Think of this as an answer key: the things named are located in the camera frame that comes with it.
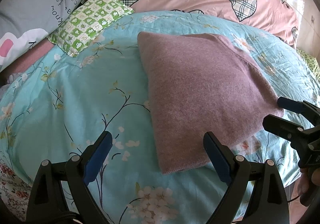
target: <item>green checkered pillow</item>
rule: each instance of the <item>green checkered pillow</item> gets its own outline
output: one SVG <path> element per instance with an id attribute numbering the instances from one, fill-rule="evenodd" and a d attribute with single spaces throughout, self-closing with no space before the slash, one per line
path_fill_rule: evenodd
<path id="1" fill-rule="evenodd" d="M 100 32 L 133 9 L 119 0 L 88 0 L 48 36 L 71 57 L 76 57 L 89 46 Z"/>
<path id="2" fill-rule="evenodd" d="M 307 66 L 310 68 L 310 70 L 313 72 L 316 79 L 318 81 L 320 81 L 320 67 L 319 67 L 317 59 L 315 57 L 307 54 L 302 49 L 297 48 L 296 50 L 297 50 L 297 53 L 300 55 L 300 57 L 302 57 L 302 59 L 307 64 Z"/>

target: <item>teal floral bedsheet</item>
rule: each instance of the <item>teal floral bedsheet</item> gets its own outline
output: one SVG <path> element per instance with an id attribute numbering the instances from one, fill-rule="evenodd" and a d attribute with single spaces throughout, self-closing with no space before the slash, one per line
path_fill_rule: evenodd
<path id="1" fill-rule="evenodd" d="M 165 176 L 160 172 L 148 81 L 137 47 L 140 31 L 225 35 L 250 53 L 279 96 L 319 105 L 319 84 L 304 61 L 265 31 L 183 12 L 123 17 L 76 58 L 55 46 L 0 101 L 0 193 L 20 218 L 41 161 L 61 162 L 81 154 L 105 129 L 114 145 L 89 188 L 110 223 L 205 223 L 213 213 L 227 186 L 212 164 Z M 311 126 L 291 112 L 284 118 Z M 265 131 L 234 147 L 234 153 L 250 161 L 271 158 L 285 186 L 299 177 L 296 152 Z M 75 210 L 67 185 L 64 190 Z M 236 217 L 244 214 L 251 191 L 249 183 Z"/>

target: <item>lavender fabric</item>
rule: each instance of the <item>lavender fabric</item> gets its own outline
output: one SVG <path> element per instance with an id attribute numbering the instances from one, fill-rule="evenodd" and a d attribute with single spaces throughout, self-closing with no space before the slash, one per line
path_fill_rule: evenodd
<path id="1" fill-rule="evenodd" d="M 222 35 L 141 32 L 159 166 L 163 174 L 204 166 L 203 135 L 232 147 L 283 116 L 255 61 Z"/>

